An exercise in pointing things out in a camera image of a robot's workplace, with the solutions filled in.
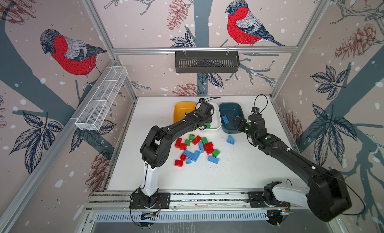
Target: dark blue bin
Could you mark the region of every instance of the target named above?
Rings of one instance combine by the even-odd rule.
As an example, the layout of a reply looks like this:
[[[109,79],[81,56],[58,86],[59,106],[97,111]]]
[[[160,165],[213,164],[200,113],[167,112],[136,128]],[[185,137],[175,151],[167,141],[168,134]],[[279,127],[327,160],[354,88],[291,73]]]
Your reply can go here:
[[[233,127],[233,120],[238,115],[244,118],[243,110],[238,103],[222,103],[218,107],[220,111],[220,118],[222,123],[223,131],[227,134],[238,134],[240,131]],[[229,124],[224,124],[223,115],[227,116]]]

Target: white table surface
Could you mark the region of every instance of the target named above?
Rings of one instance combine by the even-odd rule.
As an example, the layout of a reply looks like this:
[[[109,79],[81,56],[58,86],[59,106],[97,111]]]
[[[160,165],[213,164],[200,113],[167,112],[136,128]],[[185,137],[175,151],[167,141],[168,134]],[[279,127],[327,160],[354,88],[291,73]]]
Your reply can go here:
[[[164,127],[172,124],[173,111],[176,103],[181,101],[197,102],[199,96],[191,97],[140,97],[127,130],[116,166],[114,168],[108,190],[134,190],[142,183],[143,161],[140,147],[149,130],[157,125]],[[223,102],[236,102],[248,118],[255,96],[223,96],[215,99],[220,105]],[[256,106],[262,110],[266,99],[260,96]],[[287,136],[280,124],[277,114],[269,102],[262,112],[267,132],[281,138],[290,146]],[[175,160],[179,159],[182,150],[172,143],[168,160],[161,166],[159,174],[159,189],[162,190],[213,190],[213,189],[252,189],[263,188],[267,183],[280,180],[285,183],[290,179],[295,186],[305,187],[306,184],[284,164],[267,156],[247,142],[245,133],[231,134],[235,144],[227,143],[228,134],[222,129],[215,133],[200,133],[198,130],[182,136],[183,141],[189,134],[206,137],[220,150],[219,163],[209,162],[208,155],[202,153],[197,162],[176,167]],[[192,143],[187,148],[191,152],[198,150],[198,145]]]

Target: black metal basket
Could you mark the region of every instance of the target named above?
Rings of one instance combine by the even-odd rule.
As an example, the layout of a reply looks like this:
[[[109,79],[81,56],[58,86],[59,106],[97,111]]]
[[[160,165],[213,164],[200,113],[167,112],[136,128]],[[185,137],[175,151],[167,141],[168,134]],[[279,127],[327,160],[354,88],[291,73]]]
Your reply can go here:
[[[235,73],[239,66],[237,51],[175,52],[177,73]]]

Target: metal grille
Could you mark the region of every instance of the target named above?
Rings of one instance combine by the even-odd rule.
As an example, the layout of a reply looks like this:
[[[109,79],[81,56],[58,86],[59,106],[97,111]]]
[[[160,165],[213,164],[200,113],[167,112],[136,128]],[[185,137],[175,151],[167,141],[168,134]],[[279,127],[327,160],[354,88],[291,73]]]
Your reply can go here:
[[[75,123],[80,130],[100,129],[126,77],[125,67],[111,67]]]
[[[134,221],[151,222],[153,220],[139,220],[140,212],[132,212]],[[231,211],[162,211],[156,217],[156,222],[175,223],[192,221],[255,221],[269,220],[266,210],[231,210]],[[100,212],[95,222],[128,222],[131,221],[129,212]]]

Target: red bird breast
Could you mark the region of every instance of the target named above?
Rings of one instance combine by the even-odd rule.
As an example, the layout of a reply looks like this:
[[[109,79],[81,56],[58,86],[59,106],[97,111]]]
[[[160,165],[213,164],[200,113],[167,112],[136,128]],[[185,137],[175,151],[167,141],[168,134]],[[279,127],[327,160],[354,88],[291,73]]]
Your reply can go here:
[[[242,44],[254,44],[255,42],[261,40],[262,38],[246,34],[236,25],[237,20],[244,19],[248,14],[248,8],[239,8],[233,16],[228,14],[228,34],[233,38],[237,43]]]
[[[73,61],[65,58],[68,50],[68,44],[64,36],[59,35],[55,38],[56,53],[51,53],[52,57],[65,69],[73,75],[87,75],[96,65],[96,55],[82,61]]]

